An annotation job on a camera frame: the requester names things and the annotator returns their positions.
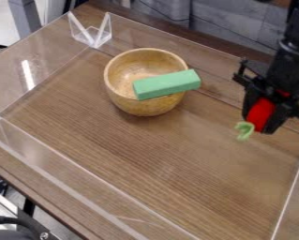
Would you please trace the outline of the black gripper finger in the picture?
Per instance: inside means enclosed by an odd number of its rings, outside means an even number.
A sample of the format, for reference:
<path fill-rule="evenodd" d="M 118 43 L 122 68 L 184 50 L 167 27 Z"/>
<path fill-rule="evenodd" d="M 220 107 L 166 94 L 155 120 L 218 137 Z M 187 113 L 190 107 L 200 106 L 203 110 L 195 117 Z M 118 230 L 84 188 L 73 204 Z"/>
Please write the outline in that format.
<path fill-rule="evenodd" d="M 270 103 L 270 115 L 266 118 L 266 124 L 262 130 L 263 134 L 272 134 L 276 131 L 294 116 L 294 109 L 295 102 L 293 100 Z"/>
<path fill-rule="evenodd" d="M 243 99 L 243 110 L 242 110 L 242 116 L 243 118 L 247 118 L 251 107 L 256 103 L 258 99 L 263 96 L 262 91 L 256 88 L 254 84 L 250 84 L 246 88 L 246 94 Z"/>

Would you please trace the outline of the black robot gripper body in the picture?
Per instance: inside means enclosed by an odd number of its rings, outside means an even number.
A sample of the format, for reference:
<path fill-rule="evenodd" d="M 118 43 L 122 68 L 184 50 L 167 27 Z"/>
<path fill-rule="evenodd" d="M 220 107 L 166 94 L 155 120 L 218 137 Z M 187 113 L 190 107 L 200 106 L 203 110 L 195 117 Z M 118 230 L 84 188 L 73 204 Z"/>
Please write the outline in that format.
<path fill-rule="evenodd" d="M 259 80 L 264 93 L 280 90 L 299 99 L 299 46 L 282 40 L 270 64 L 243 59 L 232 79 L 244 87 Z"/>

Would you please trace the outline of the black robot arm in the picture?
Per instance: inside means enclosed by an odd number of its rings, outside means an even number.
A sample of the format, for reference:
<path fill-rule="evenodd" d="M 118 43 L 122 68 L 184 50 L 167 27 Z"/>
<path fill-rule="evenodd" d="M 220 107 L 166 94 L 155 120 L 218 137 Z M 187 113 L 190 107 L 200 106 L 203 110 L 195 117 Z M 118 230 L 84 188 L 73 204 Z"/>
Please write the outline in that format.
<path fill-rule="evenodd" d="M 244 87 L 242 116 L 254 130 L 272 134 L 299 119 L 299 0 L 290 1 L 287 27 L 270 64 L 243 59 L 232 79 Z"/>

